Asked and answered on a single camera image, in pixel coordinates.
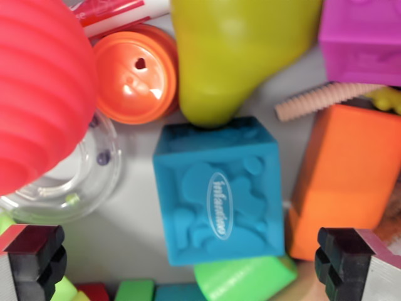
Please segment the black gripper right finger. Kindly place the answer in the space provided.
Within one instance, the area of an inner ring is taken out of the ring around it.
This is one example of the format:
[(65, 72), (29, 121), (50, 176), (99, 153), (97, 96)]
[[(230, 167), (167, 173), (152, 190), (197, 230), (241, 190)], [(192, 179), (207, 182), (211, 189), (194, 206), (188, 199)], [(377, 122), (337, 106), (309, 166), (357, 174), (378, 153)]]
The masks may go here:
[(329, 300), (400, 300), (400, 255), (371, 230), (320, 228), (315, 272)]

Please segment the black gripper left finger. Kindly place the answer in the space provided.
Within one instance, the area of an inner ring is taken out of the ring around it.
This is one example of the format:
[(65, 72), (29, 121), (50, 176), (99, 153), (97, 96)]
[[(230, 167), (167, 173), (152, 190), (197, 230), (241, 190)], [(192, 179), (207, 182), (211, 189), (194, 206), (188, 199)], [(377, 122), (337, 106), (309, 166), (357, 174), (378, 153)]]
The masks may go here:
[(65, 275), (60, 225), (12, 224), (1, 234), (1, 300), (51, 300)]

